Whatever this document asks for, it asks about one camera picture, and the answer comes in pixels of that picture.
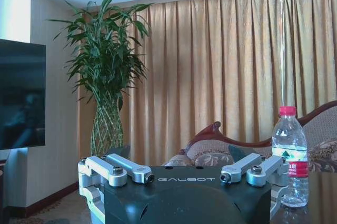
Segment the bottle label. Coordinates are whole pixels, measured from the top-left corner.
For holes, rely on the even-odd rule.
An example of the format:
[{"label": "bottle label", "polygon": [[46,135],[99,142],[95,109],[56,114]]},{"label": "bottle label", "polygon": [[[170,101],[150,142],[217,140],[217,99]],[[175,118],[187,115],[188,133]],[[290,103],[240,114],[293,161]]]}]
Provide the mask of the bottle label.
[{"label": "bottle label", "polygon": [[273,155],[284,157],[289,163],[289,177],[305,178],[309,174],[306,149],[272,148]]},{"label": "bottle label", "polygon": [[289,162],[289,177],[306,178],[308,176],[308,162]]}]

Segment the plastic bottle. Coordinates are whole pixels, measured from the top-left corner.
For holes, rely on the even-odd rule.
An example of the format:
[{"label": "plastic bottle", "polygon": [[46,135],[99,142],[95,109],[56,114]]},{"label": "plastic bottle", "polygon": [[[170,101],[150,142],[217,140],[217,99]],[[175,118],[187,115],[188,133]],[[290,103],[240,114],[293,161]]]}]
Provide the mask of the plastic bottle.
[{"label": "plastic bottle", "polygon": [[280,107],[280,120],[272,136],[273,155],[289,162],[289,194],[281,199],[288,207],[303,207],[308,202],[308,158],[302,126],[296,119],[296,107]]}]

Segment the table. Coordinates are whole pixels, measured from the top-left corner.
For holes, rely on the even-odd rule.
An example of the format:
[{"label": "table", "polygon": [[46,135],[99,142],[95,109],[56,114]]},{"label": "table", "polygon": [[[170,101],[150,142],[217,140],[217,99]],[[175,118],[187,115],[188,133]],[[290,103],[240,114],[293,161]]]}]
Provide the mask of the table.
[{"label": "table", "polygon": [[337,173],[309,173],[309,202],[303,208],[281,206],[271,224],[337,224]]}]

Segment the black screen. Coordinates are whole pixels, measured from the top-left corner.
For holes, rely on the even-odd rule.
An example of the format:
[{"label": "black screen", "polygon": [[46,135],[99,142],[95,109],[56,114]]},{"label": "black screen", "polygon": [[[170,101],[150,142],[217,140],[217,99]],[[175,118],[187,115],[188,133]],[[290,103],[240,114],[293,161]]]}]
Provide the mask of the black screen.
[{"label": "black screen", "polygon": [[46,47],[0,39],[0,149],[45,145]]}]

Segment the cushion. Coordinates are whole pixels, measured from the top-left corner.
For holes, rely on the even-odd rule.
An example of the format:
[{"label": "cushion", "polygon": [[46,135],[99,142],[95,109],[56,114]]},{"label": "cushion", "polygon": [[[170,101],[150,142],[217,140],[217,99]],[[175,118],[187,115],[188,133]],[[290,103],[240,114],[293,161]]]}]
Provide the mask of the cushion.
[{"label": "cushion", "polygon": [[330,159],[309,160],[309,171],[337,172],[337,161]]},{"label": "cushion", "polygon": [[234,163],[230,154],[226,153],[207,153],[201,154],[194,162],[195,166],[224,166]]},{"label": "cushion", "polygon": [[187,151],[186,155],[192,160],[196,161],[197,157],[208,153],[226,153],[229,154],[229,144],[219,140],[202,140],[193,144]]},{"label": "cushion", "polygon": [[308,150],[309,159],[313,161],[328,159],[337,161],[337,138],[324,141]]},{"label": "cushion", "polygon": [[192,166],[193,161],[186,155],[175,155],[162,166]]},{"label": "cushion", "polygon": [[337,106],[321,112],[303,126],[308,149],[337,137]]}]

